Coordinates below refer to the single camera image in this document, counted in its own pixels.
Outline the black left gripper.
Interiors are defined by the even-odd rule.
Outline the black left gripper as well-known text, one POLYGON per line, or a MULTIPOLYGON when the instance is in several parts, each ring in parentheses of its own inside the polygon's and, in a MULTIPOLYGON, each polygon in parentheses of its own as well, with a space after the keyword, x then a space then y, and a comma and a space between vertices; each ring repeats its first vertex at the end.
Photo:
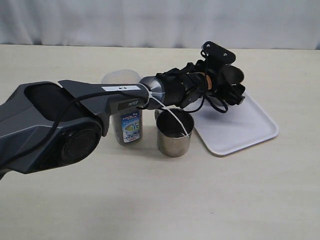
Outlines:
POLYGON ((240 105, 246 87, 242 84, 228 82, 227 73, 231 64, 236 61, 236 55, 222 46, 207 41, 201 47, 204 60, 196 62, 196 81, 199 83, 196 91, 199 97, 222 97, 230 106, 240 105))

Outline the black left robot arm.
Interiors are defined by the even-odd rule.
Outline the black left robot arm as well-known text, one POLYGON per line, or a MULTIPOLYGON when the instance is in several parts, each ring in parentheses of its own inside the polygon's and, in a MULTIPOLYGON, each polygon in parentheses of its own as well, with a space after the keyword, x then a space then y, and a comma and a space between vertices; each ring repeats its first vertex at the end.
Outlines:
POLYGON ((245 76, 233 52, 207 41, 201 59, 134 84, 75 80, 19 85, 0 106, 0 174, 30 174, 78 163, 106 136, 110 117, 126 110, 185 108, 217 99, 221 113, 244 100, 245 76))

